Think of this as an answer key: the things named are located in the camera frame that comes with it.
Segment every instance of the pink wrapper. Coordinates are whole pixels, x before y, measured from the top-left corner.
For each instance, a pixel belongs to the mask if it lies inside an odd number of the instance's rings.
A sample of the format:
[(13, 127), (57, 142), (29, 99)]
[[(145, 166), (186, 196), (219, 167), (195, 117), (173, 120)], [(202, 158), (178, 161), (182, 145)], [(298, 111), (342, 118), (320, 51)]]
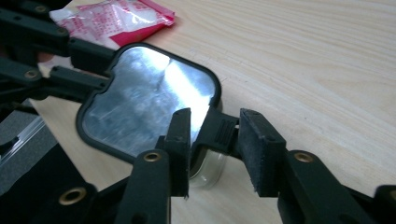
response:
[(71, 36), (114, 49), (141, 41), (174, 20), (173, 11), (150, 0), (107, 0), (80, 6), (57, 23)]

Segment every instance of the pink package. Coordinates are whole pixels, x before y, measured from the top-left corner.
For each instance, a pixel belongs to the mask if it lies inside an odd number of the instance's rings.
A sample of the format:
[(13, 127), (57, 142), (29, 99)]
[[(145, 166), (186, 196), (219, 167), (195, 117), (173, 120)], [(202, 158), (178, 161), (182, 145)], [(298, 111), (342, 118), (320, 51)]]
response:
[(173, 11), (150, 0), (107, 0), (80, 6), (57, 23), (71, 36), (116, 49), (141, 41), (174, 20)]

